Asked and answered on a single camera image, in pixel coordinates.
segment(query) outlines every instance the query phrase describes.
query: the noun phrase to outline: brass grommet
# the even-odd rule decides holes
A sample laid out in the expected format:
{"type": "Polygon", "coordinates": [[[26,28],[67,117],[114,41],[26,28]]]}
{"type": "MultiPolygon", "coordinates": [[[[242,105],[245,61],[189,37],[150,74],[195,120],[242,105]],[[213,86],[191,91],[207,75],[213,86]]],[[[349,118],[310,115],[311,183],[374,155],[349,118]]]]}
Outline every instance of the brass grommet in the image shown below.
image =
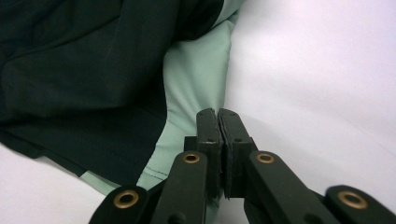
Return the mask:
{"type": "Polygon", "coordinates": [[[183,157],[183,161],[186,163],[196,163],[200,160],[201,158],[197,154],[187,154],[183,157]]]}
{"type": "Polygon", "coordinates": [[[127,189],[121,193],[119,193],[115,198],[114,198],[114,205],[118,208],[129,208],[131,206],[134,206],[137,201],[139,201],[139,194],[137,194],[136,191],[127,189]],[[127,200],[127,202],[122,201],[122,197],[125,196],[131,196],[131,200],[127,200]]]}
{"type": "Polygon", "coordinates": [[[349,190],[340,191],[337,196],[342,203],[356,209],[365,209],[369,205],[359,194],[349,190]],[[348,197],[354,198],[356,202],[351,201],[348,197]]]}
{"type": "Polygon", "coordinates": [[[260,153],[256,156],[256,159],[263,163],[273,163],[275,161],[274,157],[267,153],[260,153]]]}

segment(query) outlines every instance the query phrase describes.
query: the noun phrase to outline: black clamp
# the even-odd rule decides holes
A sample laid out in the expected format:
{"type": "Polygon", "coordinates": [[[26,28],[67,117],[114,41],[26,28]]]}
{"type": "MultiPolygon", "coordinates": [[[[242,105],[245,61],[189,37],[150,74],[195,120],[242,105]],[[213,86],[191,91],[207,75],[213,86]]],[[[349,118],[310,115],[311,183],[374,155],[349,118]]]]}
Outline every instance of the black clamp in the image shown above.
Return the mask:
{"type": "Polygon", "coordinates": [[[146,191],[113,190],[91,224],[203,224],[208,199],[244,198],[250,224],[396,223],[396,216],[370,195],[352,187],[329,188],[323,197],[308,189],[276,154],[259,151],[239,116],[221,109],[197,114],[197,136],[166,181],[146,191]]]}

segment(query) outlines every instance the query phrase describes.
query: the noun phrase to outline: white surface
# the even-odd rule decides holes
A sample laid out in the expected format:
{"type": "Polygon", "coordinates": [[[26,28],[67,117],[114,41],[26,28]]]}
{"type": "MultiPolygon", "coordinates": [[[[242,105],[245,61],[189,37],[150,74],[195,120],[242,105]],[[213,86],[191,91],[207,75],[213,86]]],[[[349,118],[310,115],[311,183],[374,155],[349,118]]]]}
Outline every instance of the white surface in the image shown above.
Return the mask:
{"type": "MultiPolygon", "coordinates": [[[[345,184],[396,213],[396,2],[247,0],[226,108],[260,150],[324,193],[345,184]]],[[[103,196],[46,159],[0,148],[2,223],[87,223],[103,196]]],[[[242,201],[217,223],[247,223],[242,201]]]]}

